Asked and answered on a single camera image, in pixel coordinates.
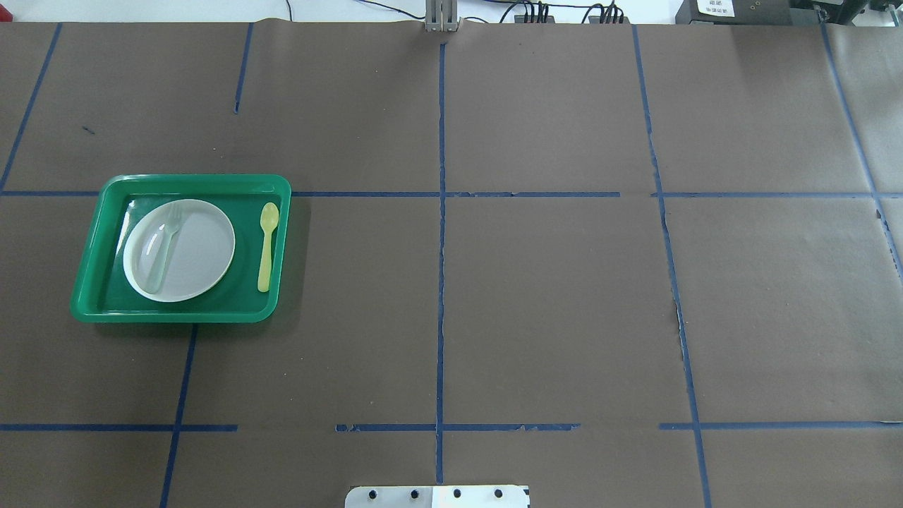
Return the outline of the black connector cluster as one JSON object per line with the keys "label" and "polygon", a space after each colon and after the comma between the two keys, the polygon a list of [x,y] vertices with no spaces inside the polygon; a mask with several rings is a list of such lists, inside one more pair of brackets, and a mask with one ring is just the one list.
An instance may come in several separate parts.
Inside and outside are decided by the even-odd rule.
{"label": "black connector cluster", "polygon": [[607,4],[596,3],[590,6],[581,22],[589,25],[623,25],[628,22],[628,17],[616,1],[610,1]]}
{"label": "black connector cluster", "polygon": [[519,25],[545,25],[554,22],[550,16],[550,6],[542,1],[521,1],[517,6],[523,6],[522,14],[514,14],[514,23]]}

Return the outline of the yellow plastic spoon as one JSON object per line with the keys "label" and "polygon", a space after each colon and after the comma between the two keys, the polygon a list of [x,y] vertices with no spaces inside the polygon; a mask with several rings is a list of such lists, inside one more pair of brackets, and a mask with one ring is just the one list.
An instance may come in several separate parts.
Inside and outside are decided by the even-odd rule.
{"label": "yellow plastic spoon", "polygon": [[262,247],[257,275],[257,291],[267,293],[271,287],[273,273],[273,235],[280,221],[280,212],[274,202],[262,206],[259,226],[262,231]]}

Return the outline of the translucent plastic fork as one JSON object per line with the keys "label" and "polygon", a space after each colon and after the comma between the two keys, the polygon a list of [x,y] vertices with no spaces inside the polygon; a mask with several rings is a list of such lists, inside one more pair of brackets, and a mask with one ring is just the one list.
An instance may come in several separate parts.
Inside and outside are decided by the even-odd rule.
{"label": "translucent plastic fork", "polygon": [[167,266],[171,257],[172,245],[174,244],[176,235],[181,230],[181,227],[183,227],[183,223],[183,205],[179,202],[173,202],[167,209],[166,219],[161,223],[159,228],[159,248],[146,279],[145,291],[149,294],[157,294],[162,288],[162,283],[164,283]]}

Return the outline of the black connector cluster left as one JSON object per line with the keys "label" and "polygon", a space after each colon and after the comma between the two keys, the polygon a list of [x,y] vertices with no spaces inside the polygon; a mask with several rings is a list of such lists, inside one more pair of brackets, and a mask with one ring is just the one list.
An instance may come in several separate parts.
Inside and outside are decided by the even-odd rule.
{"label": "black connector cluster left", "polygon": [[514,14],[514,23],[519,25],[545,25],[554,22],[550,16],[550,6],[542,1],[521,1],[517,6],[523,6],[522,14]]}

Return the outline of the red object at edge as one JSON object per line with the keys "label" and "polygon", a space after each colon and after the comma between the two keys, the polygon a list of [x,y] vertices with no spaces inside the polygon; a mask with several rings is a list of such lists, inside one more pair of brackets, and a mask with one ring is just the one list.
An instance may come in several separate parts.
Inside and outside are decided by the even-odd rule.
{"label": "red object at edge", "polygon": [[14,15],[5,6],[3,6],[3,4],[0,4],[0,22],[12,23],[13,20]]}

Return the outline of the black connector cluster right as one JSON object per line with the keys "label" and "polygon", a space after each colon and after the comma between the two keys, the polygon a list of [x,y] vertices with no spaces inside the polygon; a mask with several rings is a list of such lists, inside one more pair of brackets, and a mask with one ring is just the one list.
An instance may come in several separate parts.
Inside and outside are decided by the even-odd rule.
{"label": "black connector cluster right", "polygon": [[628,17],[616,1],[610,1],[607,4],[596,3],[590,6],[581,22],[589,25],[623,25],[628,22]]}

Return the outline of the green plastic tray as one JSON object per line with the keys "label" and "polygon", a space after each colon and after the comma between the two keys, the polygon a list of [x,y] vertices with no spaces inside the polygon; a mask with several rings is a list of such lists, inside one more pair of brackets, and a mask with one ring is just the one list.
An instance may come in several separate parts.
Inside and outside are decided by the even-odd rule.
{"label": "green plastic tray", "polygon": [[[159,303],[140,296],[123,273],[127,234],[155,207],[171,200],[213,203],[236,234],[234,258],[213,289],[187,301]],[[280,221],[273,235],[273,273],[267,293],[257,291],[262,206],[274,202]],[[291,205],[290,183],[275,174],[142,174],[117,176],[99,193],[70,302],[82,322],[260,322],[279,299]]]}

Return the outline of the white round plate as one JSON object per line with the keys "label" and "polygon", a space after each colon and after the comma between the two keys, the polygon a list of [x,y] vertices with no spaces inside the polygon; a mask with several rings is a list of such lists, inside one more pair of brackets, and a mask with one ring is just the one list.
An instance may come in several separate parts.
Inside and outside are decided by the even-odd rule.
{"label": "white round plate", "polygon": [[[172,245],[162,288],[145,291],[146,280],[159,248],[159,228],[173,202],[183,205],[184,223]],[[123,273],[130,286],[159,303],[183,302],[213,289],[234,258],[236,234],[225,212],[206,200],[171,200],[145,213],[123,244]]]}

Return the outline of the black equipment box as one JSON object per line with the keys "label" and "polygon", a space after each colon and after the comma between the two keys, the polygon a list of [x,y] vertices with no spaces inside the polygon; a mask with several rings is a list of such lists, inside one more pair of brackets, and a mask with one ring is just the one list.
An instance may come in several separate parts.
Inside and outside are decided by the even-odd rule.
{"label": "black equipment box", "polygon": [[675,25],[818,25],[814,10],[796,8],[790,1],[684,1]]}

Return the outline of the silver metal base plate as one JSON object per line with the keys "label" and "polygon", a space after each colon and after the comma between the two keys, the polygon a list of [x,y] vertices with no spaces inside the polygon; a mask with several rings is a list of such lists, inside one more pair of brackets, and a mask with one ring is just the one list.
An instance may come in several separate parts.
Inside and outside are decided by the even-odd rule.
{"label": "silver metal base plate", "polygon": [[528,486],[401,485],[358,486],[345,507],[530,507]]}

